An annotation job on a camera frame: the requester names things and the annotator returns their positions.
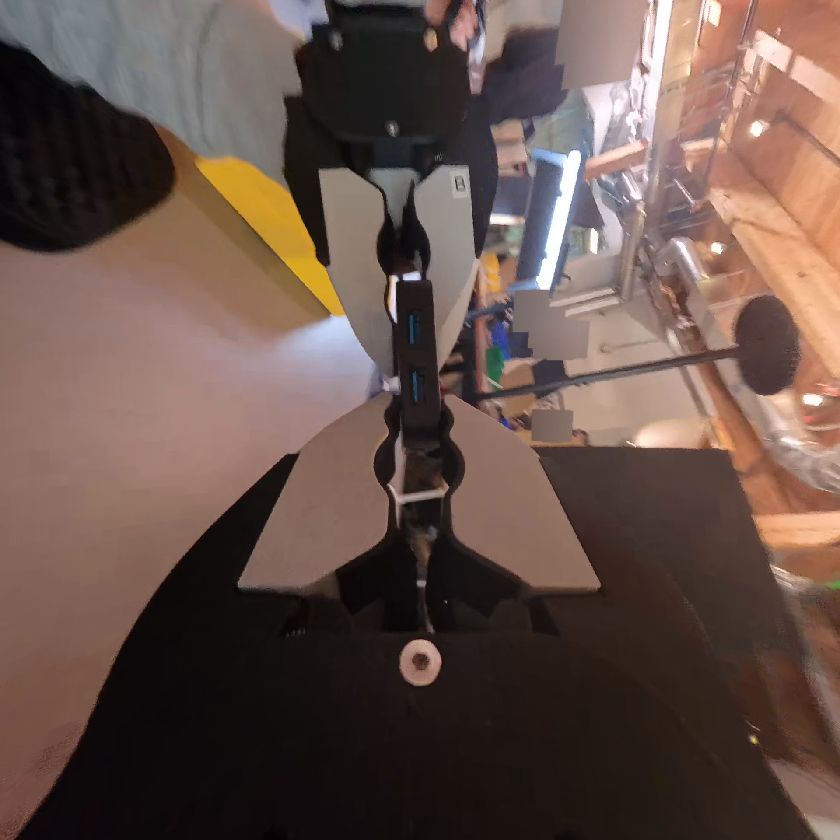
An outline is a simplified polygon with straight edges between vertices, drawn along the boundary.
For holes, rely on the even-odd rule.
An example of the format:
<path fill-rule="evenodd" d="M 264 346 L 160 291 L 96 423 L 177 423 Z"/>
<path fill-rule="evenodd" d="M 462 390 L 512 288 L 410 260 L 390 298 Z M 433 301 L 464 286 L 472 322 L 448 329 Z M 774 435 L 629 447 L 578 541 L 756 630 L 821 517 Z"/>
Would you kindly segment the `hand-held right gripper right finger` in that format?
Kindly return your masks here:
<path fill-rule="evenodd" d="M 601 581 L 540 457 L 459 398 L 444 398 L 447 490 L 432 550 L 432 616 L 489 617 L 501 602 L 591 595 Z"/>

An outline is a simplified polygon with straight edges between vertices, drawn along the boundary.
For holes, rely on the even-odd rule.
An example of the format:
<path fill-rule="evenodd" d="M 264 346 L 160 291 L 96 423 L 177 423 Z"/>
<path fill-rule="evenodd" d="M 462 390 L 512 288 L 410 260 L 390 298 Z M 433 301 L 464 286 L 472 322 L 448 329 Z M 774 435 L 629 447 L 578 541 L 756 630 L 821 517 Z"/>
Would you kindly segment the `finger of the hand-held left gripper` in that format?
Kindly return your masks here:
<path fill-rule="evenodd" d="M 382 191 L 349 169 L 319 172 L 329 249 L 328 275 L 363 350 L 385 376 L 394 375 L 389 285 L 377 244 L 388 219 Z"/>
<path fill-rule="evenodd" d="M 437 363 L 442 368 L 463 328 L 479 264 L 469 168 L 444 164 L 413 184 L 402 227 L 421 254 L 423 276 L 432 285 Z"/>

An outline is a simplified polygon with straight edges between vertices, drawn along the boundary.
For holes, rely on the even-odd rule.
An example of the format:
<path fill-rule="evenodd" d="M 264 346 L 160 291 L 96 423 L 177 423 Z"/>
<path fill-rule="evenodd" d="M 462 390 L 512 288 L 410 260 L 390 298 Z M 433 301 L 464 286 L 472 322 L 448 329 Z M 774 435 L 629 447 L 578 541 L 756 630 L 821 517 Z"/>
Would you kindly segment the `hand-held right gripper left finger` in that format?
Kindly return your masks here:
<path fill-rule="evenodd" d="M 403 530 L 398 397 L 380 394 L 297 455 L 238 579 L 242 592 L 320 596 L 352 616 L 417 618 L 417 559 Z"/>

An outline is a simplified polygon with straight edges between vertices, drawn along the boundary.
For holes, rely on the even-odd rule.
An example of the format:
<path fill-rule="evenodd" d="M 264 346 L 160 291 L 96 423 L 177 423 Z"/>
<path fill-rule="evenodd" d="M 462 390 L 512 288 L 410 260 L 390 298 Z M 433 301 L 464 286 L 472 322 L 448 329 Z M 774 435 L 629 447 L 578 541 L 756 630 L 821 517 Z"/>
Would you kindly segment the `yellow plastic bin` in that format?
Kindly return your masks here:
<path fill-rule="evenodd" d="M 197 156 L 199 172 L 246 221 L 334 317 L 344 316 L 339 297 L 288 189 L 235 157 Z"/>

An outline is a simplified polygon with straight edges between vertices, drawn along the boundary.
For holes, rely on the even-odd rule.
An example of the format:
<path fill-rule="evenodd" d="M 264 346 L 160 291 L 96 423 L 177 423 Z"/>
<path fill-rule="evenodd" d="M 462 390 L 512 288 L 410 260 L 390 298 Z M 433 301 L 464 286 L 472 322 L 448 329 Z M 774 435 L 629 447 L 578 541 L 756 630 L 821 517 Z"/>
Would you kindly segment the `grey adapter hub with cable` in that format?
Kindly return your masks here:
<path fill-rule="evenodd" d="M 427 603 L 430 562 L 443 531 L 452 416 L 440 391 L 434 290 L 418 274 L 393 281 L 392 322 L 399 431 L 396 473 L 389 489 L 397 518 L 416 558 L 418 622 L 433 633 L 435 606 Z"/>

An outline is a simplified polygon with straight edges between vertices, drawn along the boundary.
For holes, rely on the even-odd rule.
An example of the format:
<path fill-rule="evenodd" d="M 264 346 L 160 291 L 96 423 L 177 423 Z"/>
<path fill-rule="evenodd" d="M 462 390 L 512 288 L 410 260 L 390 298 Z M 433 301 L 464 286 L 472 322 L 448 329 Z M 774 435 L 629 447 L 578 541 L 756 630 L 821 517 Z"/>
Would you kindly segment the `person's left forearm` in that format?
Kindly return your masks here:
<path fill-rule="evenodd" d="M 305 43 L 273 2 L 2 1 L 2 41 L 65 81 L 288 187 L 286 97 Z"/>

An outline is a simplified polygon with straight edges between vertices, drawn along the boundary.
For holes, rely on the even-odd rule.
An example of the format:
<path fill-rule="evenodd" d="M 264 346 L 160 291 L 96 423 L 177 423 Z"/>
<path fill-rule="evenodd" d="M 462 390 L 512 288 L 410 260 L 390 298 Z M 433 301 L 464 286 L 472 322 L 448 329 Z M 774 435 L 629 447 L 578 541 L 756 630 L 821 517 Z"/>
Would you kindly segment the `person's left hand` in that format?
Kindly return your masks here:
<path fill-rule="evenodd" d="M 447 31 L 449 40 L 465 53 L 482 35 L 483 21 L 474 1 L 426 1 L 428 23 Z"/>

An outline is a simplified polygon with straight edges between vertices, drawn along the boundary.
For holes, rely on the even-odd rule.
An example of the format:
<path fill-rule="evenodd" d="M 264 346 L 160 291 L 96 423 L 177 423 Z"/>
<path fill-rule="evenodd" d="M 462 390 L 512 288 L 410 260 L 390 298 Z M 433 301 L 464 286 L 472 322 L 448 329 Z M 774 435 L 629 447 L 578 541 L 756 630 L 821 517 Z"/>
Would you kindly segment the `light panel on stand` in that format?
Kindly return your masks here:
<path fill-rule="evenodd" d="M 535 149 L 524 217 L 516 286 L 554 292 L 564 283 L 570 229 L 589 158 L 581 150 L 562 154 Z"/>

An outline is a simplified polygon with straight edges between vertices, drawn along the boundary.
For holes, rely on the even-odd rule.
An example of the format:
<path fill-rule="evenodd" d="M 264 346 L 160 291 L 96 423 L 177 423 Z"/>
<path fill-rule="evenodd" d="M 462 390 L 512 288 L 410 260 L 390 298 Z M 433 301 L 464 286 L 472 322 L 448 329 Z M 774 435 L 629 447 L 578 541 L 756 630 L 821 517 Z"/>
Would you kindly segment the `black board with wooden rim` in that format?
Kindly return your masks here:
<path fill-rule="evenodd" d="M 604 587 L 666 576 L 720 655 L 785 656 L 802 641 L 730 458 L 719 450 L 538 448 Z"/>

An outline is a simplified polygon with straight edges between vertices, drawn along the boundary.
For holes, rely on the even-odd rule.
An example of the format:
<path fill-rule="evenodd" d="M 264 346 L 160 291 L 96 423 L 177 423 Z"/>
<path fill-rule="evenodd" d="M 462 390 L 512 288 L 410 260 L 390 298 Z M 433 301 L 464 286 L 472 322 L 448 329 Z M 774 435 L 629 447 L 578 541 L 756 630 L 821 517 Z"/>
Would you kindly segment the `black quilted cushion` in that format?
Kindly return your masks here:
<path fill-rule="evenodd" d="M 84 248 L 159 206 L 175 165 L 151 122 L 1 46 L 1 239 Z"/>

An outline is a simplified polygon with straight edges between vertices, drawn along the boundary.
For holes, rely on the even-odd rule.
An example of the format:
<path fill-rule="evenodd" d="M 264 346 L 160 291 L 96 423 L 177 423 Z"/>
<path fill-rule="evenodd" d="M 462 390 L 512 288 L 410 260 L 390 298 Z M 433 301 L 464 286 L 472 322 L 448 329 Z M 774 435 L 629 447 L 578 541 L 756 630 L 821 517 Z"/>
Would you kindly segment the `black stand with round disc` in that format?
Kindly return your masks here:
<path fill-rule="evenodd" d="M 476 394 L 473 404 L 525 395 L 547 395 L 571 387 L 634 378 L 663 371 L 733 361 L 743 383 L 755 394 L 772 396 L 794 381 L 801 359 L 800 334 L 788 308 L 773 296 L 751 299 L 734 323 L 735 344 L 719 350 L 705 350 L 648 362 L 629 364 L 582 374 L 535 372 L 528 368 L 530 380 Z"/>

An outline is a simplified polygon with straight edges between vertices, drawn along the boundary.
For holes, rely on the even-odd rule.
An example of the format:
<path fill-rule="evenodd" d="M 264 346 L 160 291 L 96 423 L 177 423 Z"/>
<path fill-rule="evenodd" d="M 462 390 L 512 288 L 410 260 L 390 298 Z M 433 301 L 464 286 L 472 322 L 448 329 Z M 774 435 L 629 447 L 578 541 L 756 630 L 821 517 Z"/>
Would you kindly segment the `wide silver ventilation duct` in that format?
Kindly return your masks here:
<path fill-rule="evenodd" d="M 779 466 L 815 490 L 839 494 L 839 444 L 827 446 L 816 439 L 792 389 L 757 395 L 744 385 L 736 391 L 736 401 Z"/>

